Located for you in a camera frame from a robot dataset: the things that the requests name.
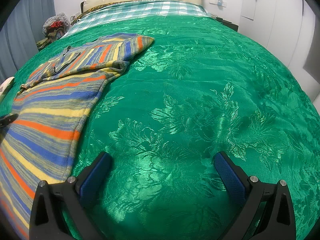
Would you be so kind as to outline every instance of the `curtain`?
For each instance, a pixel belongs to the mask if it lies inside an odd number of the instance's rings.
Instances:
[[[0,84],[37,52],[44,22],[55,15],[53,0],[20,0],[0,31]]]

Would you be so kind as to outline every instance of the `bed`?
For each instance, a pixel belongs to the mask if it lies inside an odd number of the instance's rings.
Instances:
[[[319,217],[320,116],[278,59],[200,5],[138,0],[87,13],[16,73],[0,115],[10,112],[19,86],[41,63],[69,45],[118,32],[155,42],[104,89],[77,146],[73,175],[101,151],[114,160],[87,211],[103,233],[109,239],[217,239],[239,209],[212,165],[224,150],[261,181],[286,180],[297,239],[303,239]],[[19,207],[4,169],[0,162],[0,198],[10,197],[7,216],[26,238],[28,225],[19,218],[28,221],[31,207]]]

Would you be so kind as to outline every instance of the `plaid sheet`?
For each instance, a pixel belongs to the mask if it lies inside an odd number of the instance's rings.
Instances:
[[[93,26],[154,15],[211,16],[202,6],[179,0],[139,0],[122,2],[106,6],[87,14],[79,20],[79,22],[74,24],[62,38]]]

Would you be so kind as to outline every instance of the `metal screw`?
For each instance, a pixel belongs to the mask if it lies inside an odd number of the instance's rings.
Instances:
[[[280,180],[280,184],[281,184],[282,186],[286,186],[286,185],[287,185],[287,182],[286,182],[285,180],[281,179],[281,180]]]
[[[47,182],[46,182],[45,180],[41,180],[38,185],[39,185],[40,187],[43,187],[46,183],[47,183]]]
[[[69,183],[73,183],[75,180],[76,180],[76,177],[74,177],[74,176],[71,176],[71,177],[69,177],[69,178],[67,179],[67,181],[68,181]]]
[[[256,176],[251,176],[250,177],[250,180],[252,181],[252,182],[258,182],[258,178],[256,177]]]

